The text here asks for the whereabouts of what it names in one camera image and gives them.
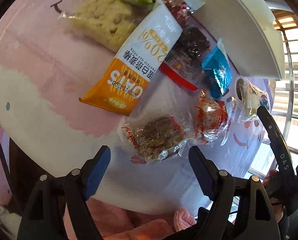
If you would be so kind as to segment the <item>person right hand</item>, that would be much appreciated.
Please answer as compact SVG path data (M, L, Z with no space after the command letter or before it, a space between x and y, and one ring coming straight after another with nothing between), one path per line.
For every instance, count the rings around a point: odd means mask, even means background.
M276 170L270 170L269 171L269 175L266 176L266 178L262 182L262 184L265 188L268 186L270 180L273 178L274 174L276 174L276 173L277 173ZM278 223L278 222L280 222L280 220L282 219L282 217L284 215L284 207L280 203L280 200L278 200L276 198L271 198L270 202L271 202L273 210L274 210L274 215L275 215L275 218L276 218L276 222Z

